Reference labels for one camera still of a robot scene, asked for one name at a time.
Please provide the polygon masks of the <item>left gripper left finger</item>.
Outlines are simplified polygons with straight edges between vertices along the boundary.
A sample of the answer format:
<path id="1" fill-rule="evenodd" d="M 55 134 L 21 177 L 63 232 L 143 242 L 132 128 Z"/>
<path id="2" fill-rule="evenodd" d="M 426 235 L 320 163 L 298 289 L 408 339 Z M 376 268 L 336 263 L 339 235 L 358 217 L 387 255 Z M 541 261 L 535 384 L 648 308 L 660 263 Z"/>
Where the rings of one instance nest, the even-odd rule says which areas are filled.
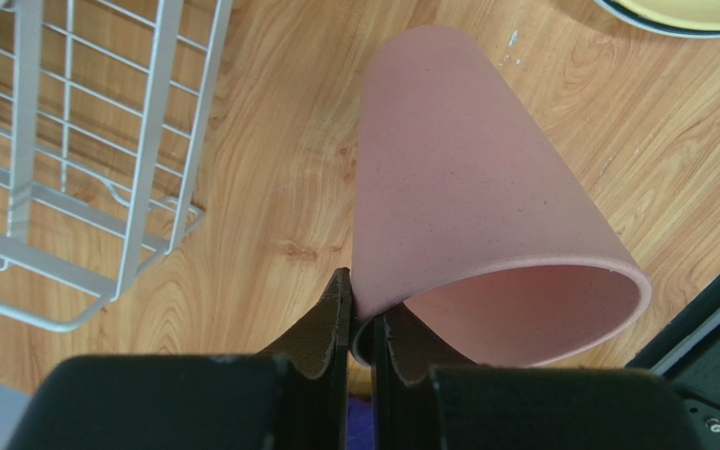
<path id="1" fill-rule="evenodd" d="M 254 354 L 84 355 L 45 379 L 11 449 L 341 449 L 353 296 L 317 304 Z"/>

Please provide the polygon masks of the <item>yellow plate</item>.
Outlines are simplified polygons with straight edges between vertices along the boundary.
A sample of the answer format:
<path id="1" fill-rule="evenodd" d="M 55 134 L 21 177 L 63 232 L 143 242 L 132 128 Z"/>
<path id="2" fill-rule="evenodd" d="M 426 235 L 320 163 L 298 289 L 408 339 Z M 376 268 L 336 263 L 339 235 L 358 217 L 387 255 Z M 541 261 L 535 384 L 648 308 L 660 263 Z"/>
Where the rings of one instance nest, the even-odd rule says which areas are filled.
<path id="1" fill-rule="evenodd" d="M 620 0 L 617 4 L 653 22 L 720 31 L 720 0 Z"/>

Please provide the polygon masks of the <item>white green-rimmed plate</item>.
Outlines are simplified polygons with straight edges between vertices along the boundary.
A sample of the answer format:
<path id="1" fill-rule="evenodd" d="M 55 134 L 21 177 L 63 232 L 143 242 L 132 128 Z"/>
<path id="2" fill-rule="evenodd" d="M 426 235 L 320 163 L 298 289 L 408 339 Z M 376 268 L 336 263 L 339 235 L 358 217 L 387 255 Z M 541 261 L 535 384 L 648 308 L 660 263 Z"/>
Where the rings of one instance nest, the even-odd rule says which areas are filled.
<path id="1" fill-rule="evenodd" d="M 675 37 L 675 38 L 692 38 L 692 39 L 710 39 L 720 38 L 720 30 L 706 31 L 706 30 L 695 30 L 690 28 L 674 27 L 660 22 L 655 22 L 649 19 L 645 19 L 635 12 L 629 10 L 618 4 L 615 1 L 600 1 L 594 0 L 600 8 L 610 13 L 617 19 L 624 23 L 635 26 L 636 28 L 652 32 L 658 35 Z"/>

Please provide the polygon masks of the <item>pink plastic cup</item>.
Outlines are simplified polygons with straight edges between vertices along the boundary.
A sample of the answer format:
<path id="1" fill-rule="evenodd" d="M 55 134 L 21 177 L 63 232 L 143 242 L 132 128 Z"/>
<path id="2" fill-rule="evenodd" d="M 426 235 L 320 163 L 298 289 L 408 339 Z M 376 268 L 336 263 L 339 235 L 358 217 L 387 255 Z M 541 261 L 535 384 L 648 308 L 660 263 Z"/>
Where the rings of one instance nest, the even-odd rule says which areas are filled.
<path id="1" fill-rule="evenodd" d="M 371 57 L 355 169 L 362 326 L 404 306 L 476 363 L 534 367 L 633 323 L 652 286 L 475 39 L 407 30 Z"/>

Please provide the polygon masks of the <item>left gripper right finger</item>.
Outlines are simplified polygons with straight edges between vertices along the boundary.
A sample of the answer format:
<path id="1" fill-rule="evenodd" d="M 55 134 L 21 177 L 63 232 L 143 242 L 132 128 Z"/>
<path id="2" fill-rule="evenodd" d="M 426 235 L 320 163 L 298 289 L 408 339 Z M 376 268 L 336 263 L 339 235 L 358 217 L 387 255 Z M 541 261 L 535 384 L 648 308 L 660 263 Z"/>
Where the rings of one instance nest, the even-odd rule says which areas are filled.
<path id="1" fill-rule="evenodd" d="M 404 306 L 368 326 L 380 449 L 699 449 L 670 384 L 624 369 L 478 365 Z"/>

